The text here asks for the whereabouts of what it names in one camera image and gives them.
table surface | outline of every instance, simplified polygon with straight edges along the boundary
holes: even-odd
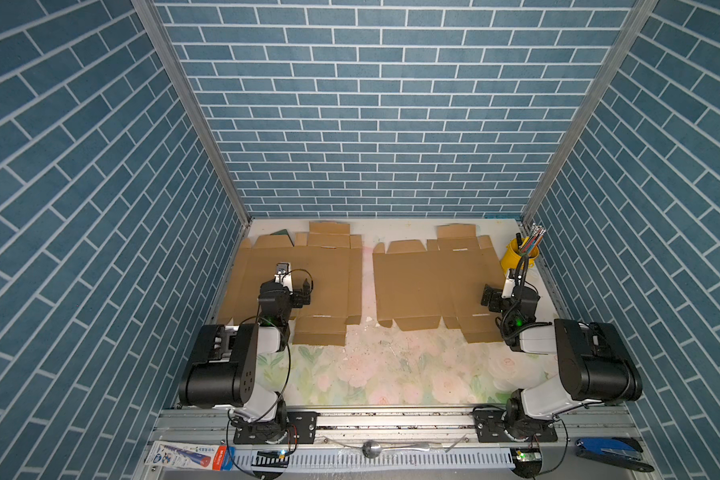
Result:
[[[557,357],[512,352],[502,342],[466,343],[460,330],[403,332],[376,322],[373,247],[394,240],[436,238],[443,224],[476,224],[490,235],[498,255],[518,232],[514,220],[449,221],[439,219],[341,220],[362,235],[362,320],[347,327],[345,346],[292,346],[292,368],[284,398],[291,406],[463,405],[503,403],[513,390],[531,388],[557,374]],[[254,220],[249,237],[278,230],[307,232],[309,220]],[[528,281],[541,295],[538,320],[557,312],[536,269]],[[279,391],[286,379],[285,352],[259,355],[257,381]]]

spoon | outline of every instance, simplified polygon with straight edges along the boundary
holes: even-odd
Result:
[[[411,445],[400,445],[394,447],[382,447],[375,440],[368,440],[362,444],[362,454],[366,458],[376,458],[385,450],[418,450],[420,452],[429,452],[430,445],[428,443],[413,443]]]

blue brick wall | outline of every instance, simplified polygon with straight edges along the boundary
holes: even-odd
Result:
[[[660,0],[538,219],[570,311],[640,364],[665,478],[720,478],[720,1]]]
[[[133,473],[239,230],[129,0],[0,0],[0,480]]]
[[[159,0],[254,216],[513,216],[633,0]]]

bundle of pencils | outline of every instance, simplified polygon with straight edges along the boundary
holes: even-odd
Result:
[[[528,235],[526,241],[518,248],[518,253],[520,255],[530,255],[530,252],[534,251],[534,248],[539,245],[546,233],[547,229],[543,226],[533,225],[530,229],[530,235]]]

yellow bucket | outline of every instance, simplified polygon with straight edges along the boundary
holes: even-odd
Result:
[[[539,255],[539,247],[535,246],[533,250],[530,251],[530,255],[528,255],[528,267],[532,267],[534,265],[534,258],[536,258]],[[518,239],[513,238],[511,242],[509,242],[509,245],[507,245],[507,253],[504,254],[504,258],[501,259],[501,268],[504,269],[504,274],[507,274],[507,271],[510,268],[515,268],[518,266],[518,262],[520,261],[520,254],[518,253]]]

